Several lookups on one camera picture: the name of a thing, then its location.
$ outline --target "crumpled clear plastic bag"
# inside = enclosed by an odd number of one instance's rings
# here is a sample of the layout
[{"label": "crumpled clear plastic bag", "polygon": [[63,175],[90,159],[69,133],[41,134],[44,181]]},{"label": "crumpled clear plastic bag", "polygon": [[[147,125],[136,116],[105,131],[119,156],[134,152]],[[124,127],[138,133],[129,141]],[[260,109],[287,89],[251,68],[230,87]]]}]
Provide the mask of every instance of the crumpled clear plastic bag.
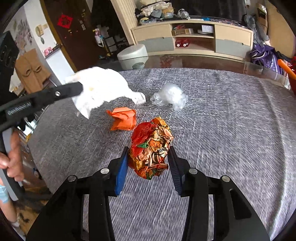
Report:
[{"label": "crumpled clear plastic bag", "polygon": [[162,107],[168,104],[173,105],[175,111],[184,108],[188,102],[188,96],[173,83],[166,83],[157,93],[151,96],[150,100],[153,105]]}]

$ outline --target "silver screw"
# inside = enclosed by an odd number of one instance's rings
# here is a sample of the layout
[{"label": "silver screw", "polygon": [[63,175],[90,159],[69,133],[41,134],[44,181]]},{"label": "silver screw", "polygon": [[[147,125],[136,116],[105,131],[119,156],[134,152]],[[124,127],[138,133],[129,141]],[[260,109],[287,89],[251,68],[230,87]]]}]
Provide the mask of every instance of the silver screw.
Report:
[{"label": "silver screw", "polygon": [[108,173],[109,173],[109,169],[108,169],[108,168],[103,168],[103,169],[101,170],[101,173],[102,173],[102,174],[108,174]]},{"label": "silver screw", "polygon": [[76,177],[74,175],[71,175],[68,177],[68,182],[74,182],[76,180]]},{"label": "silver screw", "polygon": [[230,178],[229,178],[228,176],[223,176],[223,177],[222,177],[222,180],[223,180],[224,182],[229,182],[229,181],[230,181]]},{"label": "silver screw", "polygon": [[197,170],[195,168],[190,168],[189,173],[191,174],[197,174]]}]

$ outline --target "purple bag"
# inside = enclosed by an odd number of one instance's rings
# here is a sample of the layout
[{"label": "purple bag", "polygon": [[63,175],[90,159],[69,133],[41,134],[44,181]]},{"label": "purple bag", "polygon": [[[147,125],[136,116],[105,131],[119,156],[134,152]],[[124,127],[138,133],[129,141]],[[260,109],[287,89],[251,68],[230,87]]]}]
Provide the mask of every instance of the purple bag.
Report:
[{"label": "purple bag", "polygon": [[275,49],[268,45],[261,47],[259,44],[253,45],[250,52],[251,62],[268,68],[278,74],[282,74],[282,68],[278,65]]}]

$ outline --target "door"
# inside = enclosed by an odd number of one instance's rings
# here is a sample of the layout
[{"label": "door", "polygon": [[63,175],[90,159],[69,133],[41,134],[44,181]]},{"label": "door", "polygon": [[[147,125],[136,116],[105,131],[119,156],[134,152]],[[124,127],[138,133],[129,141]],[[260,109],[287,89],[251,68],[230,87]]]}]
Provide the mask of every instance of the door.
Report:
[{"label": "door", "polygon": [[91,12],[85,0],[44,0],[49,18],[77,70],[97,64],[105,56],[95,41]]}]

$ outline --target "person's hand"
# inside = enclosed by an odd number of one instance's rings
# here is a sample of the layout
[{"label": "person's hand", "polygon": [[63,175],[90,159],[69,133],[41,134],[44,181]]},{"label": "person's hand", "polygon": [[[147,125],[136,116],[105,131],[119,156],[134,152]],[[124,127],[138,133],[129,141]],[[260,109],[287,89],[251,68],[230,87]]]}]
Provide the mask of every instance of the person's hand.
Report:
[{"label": "person's hand", "polygon": [[16,131],[11,136],[11,151],[8,156],[0,152],[0,168],[7,169],[7,176],[13,177],[15,181],[24,180],[24,172],[22,168],[22,157],[20,152],[20,137]]}]

